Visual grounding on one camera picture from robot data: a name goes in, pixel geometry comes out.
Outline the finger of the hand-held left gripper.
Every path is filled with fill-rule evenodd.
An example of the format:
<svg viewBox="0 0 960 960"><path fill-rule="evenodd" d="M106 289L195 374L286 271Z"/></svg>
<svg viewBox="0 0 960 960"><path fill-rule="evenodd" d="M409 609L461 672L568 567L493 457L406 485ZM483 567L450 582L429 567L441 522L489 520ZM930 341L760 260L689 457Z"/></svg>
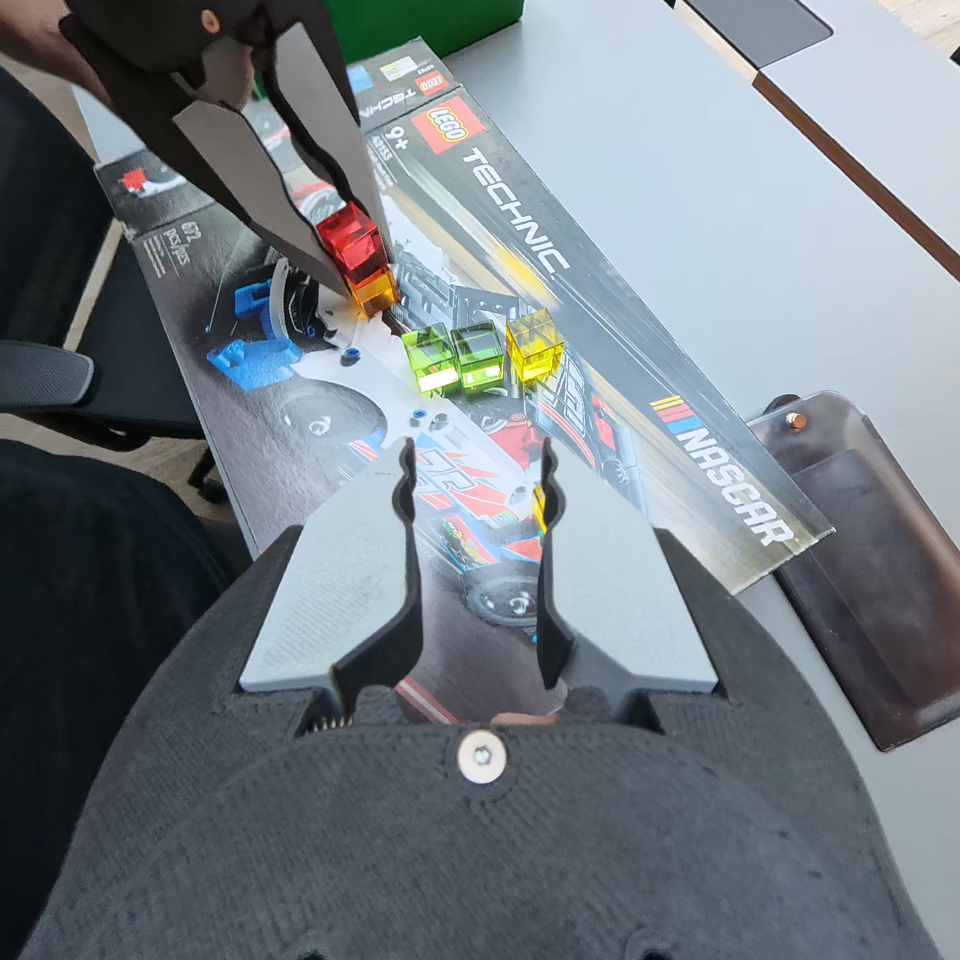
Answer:
<svg viewBox="0 0 960 960"><path fill-rule="evenodd" d="M335 295L348 294L316 231L289 197L281 171L241 113L194 101L173 122L233 199L246 226Z"/></svg>
<svg viewBox="0 0 960 960"><path fill-rule="evenodd" d="M368 142L332 23L264 21L263 28L266 50L258 67L295 149L342 201L353 202L374 222L390 250Z"/></svg>

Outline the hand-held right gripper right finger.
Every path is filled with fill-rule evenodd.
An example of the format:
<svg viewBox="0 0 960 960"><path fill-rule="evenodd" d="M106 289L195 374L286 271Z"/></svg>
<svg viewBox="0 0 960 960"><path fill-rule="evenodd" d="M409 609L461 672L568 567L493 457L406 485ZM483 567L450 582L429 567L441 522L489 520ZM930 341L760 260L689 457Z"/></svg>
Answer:
<svg viewBox="0 0 960 960"><path fill-rule="evenodd" d="M540 462L535 650L546 690L714 691L714 666L646 516L550 438Z"/></svg>

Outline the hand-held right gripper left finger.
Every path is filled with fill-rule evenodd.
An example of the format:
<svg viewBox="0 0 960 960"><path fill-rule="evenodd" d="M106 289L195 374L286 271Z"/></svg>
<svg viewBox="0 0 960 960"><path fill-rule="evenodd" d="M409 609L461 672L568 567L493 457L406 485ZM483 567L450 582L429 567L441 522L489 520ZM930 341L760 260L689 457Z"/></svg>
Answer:
<svg viewBox="0 0 960 960"><path fill-rule="evenodd" d="M394 688L424 648L416 450L399 438L307 519L245 668L246 692Z"/></svg>

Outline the red transparent cube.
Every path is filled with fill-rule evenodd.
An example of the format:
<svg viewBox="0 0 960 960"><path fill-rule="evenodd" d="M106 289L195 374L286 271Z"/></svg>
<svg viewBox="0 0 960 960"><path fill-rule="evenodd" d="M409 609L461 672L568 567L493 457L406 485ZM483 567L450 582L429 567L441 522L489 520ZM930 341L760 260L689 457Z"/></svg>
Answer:
<svg viewBox="0 0 960 960"><path fill-rule="evenodd" d="M387 269L389 261L377 225L355 201L317 223L318 239L342 276L355 286Z"/></svg>

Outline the orange transparent cube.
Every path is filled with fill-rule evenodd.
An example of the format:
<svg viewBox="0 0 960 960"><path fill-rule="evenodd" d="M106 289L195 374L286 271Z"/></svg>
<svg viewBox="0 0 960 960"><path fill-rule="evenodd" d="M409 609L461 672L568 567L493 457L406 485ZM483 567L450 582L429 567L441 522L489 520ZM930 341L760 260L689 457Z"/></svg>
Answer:
<svg viewBox="0 0 960 960"><path fill-rule="evenodd" d="M377 270L362 281L346 280L347 288L361 315L370 319L396 305L401 293L390 265Z"/></svg>

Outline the green transparent cube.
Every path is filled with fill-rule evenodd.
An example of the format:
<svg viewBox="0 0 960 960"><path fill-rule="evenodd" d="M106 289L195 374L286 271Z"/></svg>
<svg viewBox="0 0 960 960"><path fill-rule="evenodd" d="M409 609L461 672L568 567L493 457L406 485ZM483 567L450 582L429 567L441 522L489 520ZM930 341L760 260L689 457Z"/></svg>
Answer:
<svg viewBox="0 0 960 960"><path fill-rule="evenodd" d="M460 383L460 364L442 322L401 334L415 384L421 394L443 392Z"/></svg>
<svg viewBox="0 0 960 960"><path fill-rule="evenodd" d="M466 394L500 388L504 378L504 352L496 324L483 319L450 331L459 381Z"/></svg>

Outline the adjacent grey desk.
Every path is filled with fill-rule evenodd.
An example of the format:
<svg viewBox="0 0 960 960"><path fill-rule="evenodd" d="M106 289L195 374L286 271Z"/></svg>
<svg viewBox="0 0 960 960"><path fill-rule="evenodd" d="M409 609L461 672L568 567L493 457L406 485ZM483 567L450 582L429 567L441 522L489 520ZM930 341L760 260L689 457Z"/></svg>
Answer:
<svg viewBox="0 0 960 960"><path fill-rule="evenodd" d="M829 38L762 67L754 86L864 191L892 197L958 276L958 66L876 2L806 2Z"/></svg>

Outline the person's left hand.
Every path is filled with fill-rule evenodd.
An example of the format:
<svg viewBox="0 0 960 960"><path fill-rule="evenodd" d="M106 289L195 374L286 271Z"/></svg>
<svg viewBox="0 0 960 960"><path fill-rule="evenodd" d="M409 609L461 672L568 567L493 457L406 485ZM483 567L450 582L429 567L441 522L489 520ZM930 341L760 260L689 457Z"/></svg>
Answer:
<svg viewBox="0 0 960 960"><path fill-rule="evenodd" d="M1 50L21 65L83 88L111 109L108 91L61 32L68 13L64 1L2 1Z"/></svg>

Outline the small race car toy box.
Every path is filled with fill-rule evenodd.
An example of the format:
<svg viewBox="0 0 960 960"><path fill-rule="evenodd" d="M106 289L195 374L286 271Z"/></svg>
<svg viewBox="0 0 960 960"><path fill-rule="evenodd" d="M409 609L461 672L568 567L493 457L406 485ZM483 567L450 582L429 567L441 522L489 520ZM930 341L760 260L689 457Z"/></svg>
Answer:
<svg viewBox="0 0 960 960"><path fill-rule="evenodd" d="M420 39L347 67L362 129L369 133L392 125L410 110L450 85L443 62ZM185 176L155 156L139 138L92 96L75 90L80 112L94 142L95 170L126 237L133 239L214 204ZM288 127L265 98L247 102L243 114L282 173L292 197L314 221L319 192L333 201L337 195L321 177L309 172L297 154Z"/></svg>

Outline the green box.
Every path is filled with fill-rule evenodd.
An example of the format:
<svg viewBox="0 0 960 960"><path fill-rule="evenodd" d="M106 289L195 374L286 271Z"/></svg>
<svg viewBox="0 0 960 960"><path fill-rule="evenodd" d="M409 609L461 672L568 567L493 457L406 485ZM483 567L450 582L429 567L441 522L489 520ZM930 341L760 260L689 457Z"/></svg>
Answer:
<svg viewBox="0 0 960 960"><path fill-rule="evenodd" d="M344 61L353 64L414 39L444 57L518 22L523 1L325 1Z"/></svg>

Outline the black office chair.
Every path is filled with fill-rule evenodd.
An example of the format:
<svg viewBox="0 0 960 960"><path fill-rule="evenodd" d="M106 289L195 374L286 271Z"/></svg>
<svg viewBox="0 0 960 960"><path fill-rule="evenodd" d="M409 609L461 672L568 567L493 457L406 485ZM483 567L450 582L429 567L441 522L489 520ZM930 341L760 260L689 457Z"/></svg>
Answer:
<svg viewBox="0 0 960 960"><path fill-rule="evenodd" d="M120 239L77 347L66 345L114 213L93 160L1 72L2 412L91 446L201 441L185 378Z"/></svg>

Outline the dark brown snap pouch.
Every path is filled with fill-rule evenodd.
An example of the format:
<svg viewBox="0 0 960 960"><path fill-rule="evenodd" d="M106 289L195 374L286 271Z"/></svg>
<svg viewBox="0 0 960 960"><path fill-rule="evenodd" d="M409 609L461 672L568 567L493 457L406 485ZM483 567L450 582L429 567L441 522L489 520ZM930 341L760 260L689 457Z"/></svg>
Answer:
<svg viewBox="0 0 960 960"><path fill-rule="evenodd" d="M750 429L833 528L774 576L875 747L958 718L958 548L870 418L824 390Z"/></svg>

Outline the person's dark trousers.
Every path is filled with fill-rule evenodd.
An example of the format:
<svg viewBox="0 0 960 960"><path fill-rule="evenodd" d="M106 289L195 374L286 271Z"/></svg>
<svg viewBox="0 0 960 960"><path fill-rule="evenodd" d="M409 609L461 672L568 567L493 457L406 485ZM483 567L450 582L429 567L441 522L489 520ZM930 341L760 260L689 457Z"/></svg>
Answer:
<svg viewBox="0 0 960 960"><path fill-rule="evenodd" d="M211 677L249 651L258 601L234 524L205 521L125 467L2 440L2 958L123 956L121 906L153 846L251 738L204 719Z"/></svg>

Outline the large race car toy box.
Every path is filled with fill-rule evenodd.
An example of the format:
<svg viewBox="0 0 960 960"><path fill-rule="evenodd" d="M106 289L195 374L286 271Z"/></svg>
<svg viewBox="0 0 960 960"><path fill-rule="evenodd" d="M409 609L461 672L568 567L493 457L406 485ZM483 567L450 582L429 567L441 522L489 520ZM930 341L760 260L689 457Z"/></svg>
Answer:
<svg viewBox="0 0 960 960"><path fill-rule="evenodd" d="M400 293L377 318L356 318L216 202L127 239L254 556L414 439L424 649L400 691L417 710L470 722L558 706L536 662L531 491L546 438L731 594L828 533L457 79L366 138ZM524 385L506 323L542 308L564 350ZM503 386L420 393L402 334L483 320Z"/></svg>

